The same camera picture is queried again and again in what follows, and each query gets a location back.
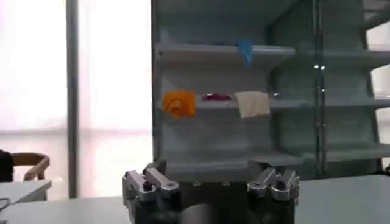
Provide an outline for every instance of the table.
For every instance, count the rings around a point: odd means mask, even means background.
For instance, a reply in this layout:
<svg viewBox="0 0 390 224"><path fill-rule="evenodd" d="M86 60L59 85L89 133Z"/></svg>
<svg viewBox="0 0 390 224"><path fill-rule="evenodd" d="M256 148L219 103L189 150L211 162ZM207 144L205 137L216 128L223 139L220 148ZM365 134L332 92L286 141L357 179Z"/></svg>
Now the table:
<svg viewBox="0 0 390 224"><path fill-rule="evenodd" d="M38 201L50 187L49 180L0 183L0 198L9 198L12 204Z"/></svg>
<svg viewBox="0 0 390 224"><path fill-rule="evenodd" d="M390 177L303 181L296 224L390 222ZM9 224L130 224L121 197L20 203L0 212Z"/></svg>
<svg viewBox="0 0 390 224"><path fill-rule="evenodd" d="M20 203L0 212L8 224L130 224L121 197Z"/></svg>
<svg viewBox="0 0 390 224"><path fill-rule="evenodd" d="M303 181L297 224L390 223L390 177Z"/></svg>

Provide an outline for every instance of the bolt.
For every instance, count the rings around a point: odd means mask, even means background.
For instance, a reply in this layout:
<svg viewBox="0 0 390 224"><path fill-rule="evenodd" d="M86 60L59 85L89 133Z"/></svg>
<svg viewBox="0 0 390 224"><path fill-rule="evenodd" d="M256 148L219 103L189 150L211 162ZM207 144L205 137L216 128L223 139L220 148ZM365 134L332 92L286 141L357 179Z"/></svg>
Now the bolt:
<svg viewBox="0 0 390 224"><path fill-rule="evenodd" d="M144 191L151 191L152 190L152 183L150 181L145 181L143 184L142 184L142 188L144 189Z"/></svg>

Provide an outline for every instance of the metal bracket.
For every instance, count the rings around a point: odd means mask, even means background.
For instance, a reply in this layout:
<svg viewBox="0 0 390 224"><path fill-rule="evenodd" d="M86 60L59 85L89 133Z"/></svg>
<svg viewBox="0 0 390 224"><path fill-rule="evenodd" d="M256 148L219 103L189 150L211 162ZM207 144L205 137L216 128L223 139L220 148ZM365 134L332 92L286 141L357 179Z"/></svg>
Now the metal bracket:
<svg viewBox="0 0 390 224"><path fill-rule="evenodd" d="M137 171L128 171L122 178L123 193L126 199L138 197L140 201L155 201L156 187L146 181Z"/></svg>
<svg viewBox="0 0 390 224"><path fill-rule="evenodd" d="M271 195L277 201L289 201L299 197L299 177L295 171L286 170L271 184Z"/></svg>
<svg viewBox="0 0 390 224"><path fill-rule="evenodd" d="M146 169L145 178L161 190L163 198L170 198L172 194L179 191L178 183L167 179L154 167Z"/></svg>
<svg viewBox="0 0 390 224"><path fill-rule="evenodd" d="M267 168L256 180L247 184L249 192L255 192L259 198L266 196L269 185L276 178L275 168Z"/></svg>

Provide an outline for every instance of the shelving unit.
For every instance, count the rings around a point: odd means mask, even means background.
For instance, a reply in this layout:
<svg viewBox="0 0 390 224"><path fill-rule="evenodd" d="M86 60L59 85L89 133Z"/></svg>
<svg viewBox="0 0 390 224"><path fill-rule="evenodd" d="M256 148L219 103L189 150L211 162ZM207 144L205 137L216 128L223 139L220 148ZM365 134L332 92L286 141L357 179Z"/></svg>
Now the shelving unit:
<svg viewBox="0 0 390 224"><path fill-rule="evenodd" d="M153 1L154 159L169 161L169 175L186 178L183 170L197 170L204 178L227 178L234 167L227 164L255 159L300 167L303 179L312 179L316 135L326 140L321 150L330 177L359 167L364 174L390 156L375 117L376 109L390 107L390 97L375 98L370 78L371 70L390 64L390 52L367 50L362 2L327 0L321 7L324 51L316 57L312 0ZM236 46L240 38L253 41L249 68ZM323 105L316 104L319 70ZM197 95L194 117L162 112L164 93L177 89ZM267 92L271 114L242 120L235 100L201 100L205 93L240 91ZM319 106L321 124L314 115Z"/></svg>

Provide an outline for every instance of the red object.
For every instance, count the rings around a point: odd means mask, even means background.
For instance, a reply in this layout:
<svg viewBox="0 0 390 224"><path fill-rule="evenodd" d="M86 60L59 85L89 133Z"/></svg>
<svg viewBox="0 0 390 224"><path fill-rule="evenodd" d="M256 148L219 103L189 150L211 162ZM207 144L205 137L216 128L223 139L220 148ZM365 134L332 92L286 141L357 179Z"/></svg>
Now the red object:
<svg viewBox="0 0 390 224"><path fill-rule="evenodd" d="M203 101L230 101L232 98L228 94L206 93L202 96Z"/></svg>

